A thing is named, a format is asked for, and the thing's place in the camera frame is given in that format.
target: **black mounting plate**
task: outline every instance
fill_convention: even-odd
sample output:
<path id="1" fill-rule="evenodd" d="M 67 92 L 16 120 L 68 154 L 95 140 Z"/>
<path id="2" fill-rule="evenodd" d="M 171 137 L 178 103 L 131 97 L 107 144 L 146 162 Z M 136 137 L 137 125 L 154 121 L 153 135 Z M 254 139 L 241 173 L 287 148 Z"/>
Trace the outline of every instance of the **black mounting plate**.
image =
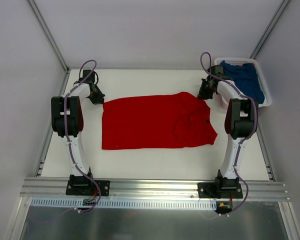
<path id="1" fill-rule="evenodd" d="M 101 196 L 108 197 L 110 192 L 110 181 L 107 180 L 95 180 L 101 190 Z M 65 194 L 69 196 L 92 196 L 95 193 L 95 189 L 90 186 L 76 186 L 73 187 L 68 181 Z"/>
<path id="2" fill-rule="evenodd" d="M 236 185 L 236 189 L 220 190 L 218 192 L 214 182 L 199 182 L 197 186 L 200 199 L 242 199 L 244 197 L 240 183 Z"/>

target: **red fabric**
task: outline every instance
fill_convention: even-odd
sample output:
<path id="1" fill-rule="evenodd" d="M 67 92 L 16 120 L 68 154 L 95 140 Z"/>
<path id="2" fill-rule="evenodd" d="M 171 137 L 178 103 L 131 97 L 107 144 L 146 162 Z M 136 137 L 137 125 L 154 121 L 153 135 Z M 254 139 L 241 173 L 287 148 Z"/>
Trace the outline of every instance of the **red fabric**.
<path id="1" fill-rule="evenodd" d="M 210 108 L 188 92 L 136 96 L 103 105 L 102 149 L 197 147 L 214 144 Z"/>

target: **gray wall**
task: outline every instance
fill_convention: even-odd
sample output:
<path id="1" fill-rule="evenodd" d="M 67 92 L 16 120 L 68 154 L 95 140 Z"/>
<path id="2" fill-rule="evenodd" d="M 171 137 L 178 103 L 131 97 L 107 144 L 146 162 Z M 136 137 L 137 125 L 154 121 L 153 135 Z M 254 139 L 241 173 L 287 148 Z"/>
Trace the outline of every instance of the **gray wall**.
<path id="1" fill-rule="evenodd" d="M 201 69 L 248 57 L 282 0 L 36 0 L 70 67 Z"/>
<path id="2" fill-rule="evenodd" d="M 64 72 L 25 0 L 0 1 L 0 240 L 36 164 Z"/>
<path id="3" fill-rule="evenodd" d="M 261 128 L 300 224 L 300 0 L 292 1 L 257 60 L 273 100 L 260 111 Z"/>

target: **gray floor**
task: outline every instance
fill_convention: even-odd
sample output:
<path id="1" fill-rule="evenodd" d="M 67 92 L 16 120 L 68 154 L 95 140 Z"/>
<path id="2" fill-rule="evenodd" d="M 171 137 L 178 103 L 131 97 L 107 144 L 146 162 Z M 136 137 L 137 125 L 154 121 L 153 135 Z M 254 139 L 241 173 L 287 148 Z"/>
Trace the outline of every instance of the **gray floor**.
<path id="1" fill-rule="evenodd" d="M 30 207 L 37 221 L 55 218 L 66 208 Z M 102 209 L 69 211 L 50 223 L 27 217 L 23 240 L 287 240 L 276 202 L 246 202 L 230 217 L 213 211 Z"/>

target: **red garment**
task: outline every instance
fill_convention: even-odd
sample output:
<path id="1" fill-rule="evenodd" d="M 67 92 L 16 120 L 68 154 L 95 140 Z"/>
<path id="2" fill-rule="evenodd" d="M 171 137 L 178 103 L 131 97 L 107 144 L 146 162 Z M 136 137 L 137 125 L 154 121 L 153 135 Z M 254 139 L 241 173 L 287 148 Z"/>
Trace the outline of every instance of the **red garment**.
<path id="1" fill-rule="evenodd" d="M 177 149 L 214 144 L 210 108 L 188 92 L 126 97 L 103 105 L 102 149 Z"/>

